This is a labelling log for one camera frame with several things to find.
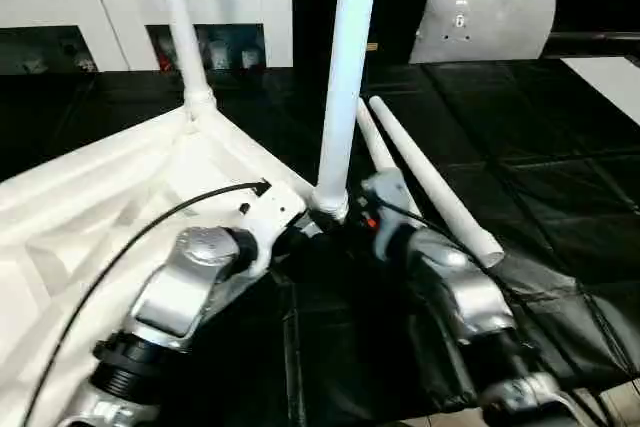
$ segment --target wrinkled black fabric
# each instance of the wrinkled black fabric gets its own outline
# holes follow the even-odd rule
[[[212,80],[229,118],[315,182],[326,85],[290,70]],[[181,95],[179,79],[159,73],[0,77],[0,87],[0,178]],[[562,384],[605,389],[637,376],[639,127],[557,61],[372,68],[363,94],[382,96],[505,247],[493,272],[526,302],[513,302],[523,333]],[[28,130],[34,117],[50,129]],[[356,134],[351,187],[372,173]],[[354,425],[473,404],[454,375],[455,346],[407,301],[399,270],[348,232],[299,246],[199,333],[160,423]]]

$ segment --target white plastic structure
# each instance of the white plastic structure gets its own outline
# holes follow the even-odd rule
[[[373,0],[338,0],[316,207],[336,219],[347,214],[347,174],[367,50]]]
[[[216,110],[184,0],[167,0],[185,105],[0,184],[0,426],[18,427],[64,323],[89,283],[144,225],[176,204],[268,180],[301,199],[312,186]],[[177,232],[229,225],[251,192],[194,205],[148,234],[75,324],[29,427],[49,427],[94,368],[104,339]]]
[[[372,97],[369,105],[453,235],[476,254],[486,267],[493,267],[500,262],[504,258],[500,244],[473,218],[389,107],[380,97]]]
[[[378,172],[382,172],[383,170],[388,169],[397,169],[393,157],[391,156],[391,152],[387,148],[387,144],[384,143],[384,139],[376,127],[371,114],[369,114],[369,110],[365,105],[364,101],[360,99],[358,101],[358,110],[356,112],[356,119],[358,121],[358,127],[360,127],[360,132],[362,132],[362,136],[364,137],[364,142],[367,144],[367,149],[369,149],[369,155],[371,155],[371,160],[373,161],[373,165],[375,166]],[[420,209],[418,209],[418,205],[414,200],[413,196],[409,192],[409,211],[416,215],[422,215],[420,213]]]
[[[186,0],[166,0],[169,7],[171,37],[184,82],[184,106],[193,118],[216,108],[216,100],[202,66],[196,32]]]

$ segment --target white cabinet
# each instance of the white cabinet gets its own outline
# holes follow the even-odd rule
[[[292,0],[187,3],[208,68],[292,65]],[[60,44],[65,51],[81,51],[72,53],[72,65],[91,58],[98,70],[175,67],[170,52],[162,52],[171,50],[164,0],[0,0],[0,12],[0,73],[2,58],[9,64],[15,63],[13,57],[20,59],[22,54],[10,52],[16,45],[28,47],[34,43],[48,45],[46,52],[38,55],[47,57],[53,66],[50,71],[70,70],[64,65],[64,55],[56,52]],[[39,35],[24,30],[31,27],[48,30]]]
[[[127,70],[101,0],[0,0],[0,73]]]
[[[164,0],[103,0],[132,70],[172,62]],[[207,68],[293,63],[291,0],[187,0]]]

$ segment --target white pole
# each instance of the white pole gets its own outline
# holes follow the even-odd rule
[[[349,209],[347,173],[373,0],[338,0],[318,185],[313,201],[338,220]]]
[[[485,266],[492,267],[500,262],[504,257],[500,244],[473,218],[382,99],[372,97],[369,105],[453,235],[476,254]]]
[[[376,170],[382,172],[388,169],[398,169],[398,166],[391,156],[391,152],[389,152],[387,145],[384,143],[384,139],[362,99],[358,101],[356,119],[358,120],[360,132],[362,132],[364,142],[367,144],[369,155],[371,155],[371,160]],[[407,188],[407,193],[409,195],[409,211],[416,215],[422,215],[416,201],[409,192],[409,188]]]
[[[184,105],[192,118],[216,108],[216,100],[202,66],[195,29],[186,0],[166,0],[171,17],[171,37],[184,82]]]

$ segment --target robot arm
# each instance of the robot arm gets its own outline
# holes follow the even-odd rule
[[[151,423],[195,332],[266,272],[273,243],[304,209],[293,191],[275,185],[234,226],[182,231],[120,330],[96,345],[99,364],[76,390],[58,427]]]
[[[522,355],[513,312],[475,259],[443,233],[410,226],[406,217],[385,207],[408,206],[400,171],[384,171],[364,189],[379,204],[375,254],[405,269],[413,299],[456,340],[485,422],[490,427],[579,425],[554,378],[532,368]]]

